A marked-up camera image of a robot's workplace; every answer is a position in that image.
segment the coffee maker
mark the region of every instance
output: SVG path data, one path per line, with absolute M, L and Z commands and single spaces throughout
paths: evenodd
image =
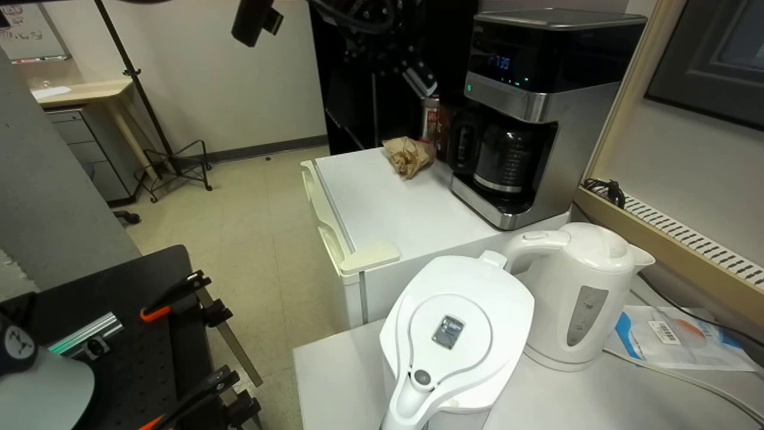
M 557 6 L 477 13 L 468 104 L 451 121 L 453 195 L 497 230 L 566 212 L 642 25 Z

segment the white mini fridge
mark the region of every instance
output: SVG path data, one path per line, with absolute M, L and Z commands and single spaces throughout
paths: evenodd
M 480 255 L 517 234 L 480 220 L 451 195 L 450 178 L 443 161 L 401 178 L 383 147 L 303 161 L 303 185 L 336 273 L 328 294 L 336 299 L 344 326 L 383 319 L 434 255 Z M 551 230 L 566 220 L 560 214 L 526 230 Z

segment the fridge top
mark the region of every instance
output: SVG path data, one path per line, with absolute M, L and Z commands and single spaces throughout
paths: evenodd
M 401 178 L 383 147 L 318 158 L 315 172 L 352 250 L 392 245 L 398 261 L 499 236 L 450 190 L 434 161 Z

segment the floor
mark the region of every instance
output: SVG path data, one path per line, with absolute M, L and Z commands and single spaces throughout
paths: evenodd
M 186 184 L 158 203 L 143 195 L 126 208 L 142 214 L 142 224 L 126 226 L 142 253 L 185 243 L 194 267 L 212 280 L 212 295 L 235 310 L 232 326 L 266 379 L 241 386 L 262 403 L 268 430 L 301 430 L 291 348 L 339 332 L 320 294 L 332 285 L 332 262 L 298 166 L 318 156 L 328 147 L 218 161 L 212 190 Z M 210 344 L 215 363 L 236 367 L 215 330 Z

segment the black tripod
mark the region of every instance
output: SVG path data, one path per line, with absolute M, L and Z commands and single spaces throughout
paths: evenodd
M 163 152 L 153 152 L 153 156 L 166 158 L 167 172 L 163 172 L 163 182 L 160 184 L 143 185 L 150 193 L 150 200 L 160 199 L 158 195 L 160 189 L 172 189 L 172 185 L 185 184 L 185 182 L 200 182 L 207 190 L 212 190 L 212 185 L 207 182 L 207 170 L 210 170 L 207 142 L 199 138 L 199 141 L 192 141 L 188 146 L 185 146 L 180 151 L 172 151 L 172 146 L 169 146 L 169 141 L 166 136 L 166 128 L 163 128 L 163 124 L 160 124 L 160 120 L 158 120 L 158 115 L 155 115 L 155 109 L 153 109 L 153 104 L 150 104 L 150 99 L 147 96 L 147 89 L 142 83 L 142 77 L 139 77 L 142 70 L 137 70 L 133 61 L 129 60 L 129 54 L 126 54 L 126 50 L 123 44 L 123 38 L 120 38 L 120 32 L 115 29 L 115 21 L 113 21 L 110 11 L 106 9 L 102 0 L 96 0 L 96 6 L 101 11 L 101 19 L 102 19 L 106 29 L 110 30 L 110 35 L 113 35 L 113 41 L 118 44 L 118 53 L 120 53 L 120 58 L 124 61 L 124 73 L 131 77 L 131 81 L 137 83 L 139 97 L 142 97 L 142 103 L 143 103 L 143 108 L 149 111 L 149 120 L 150 120 L 160 142 L 163 142 Z M 181 161 L 178 156 L 186 152 L 192 147 L 199 147 L 199 161 Z

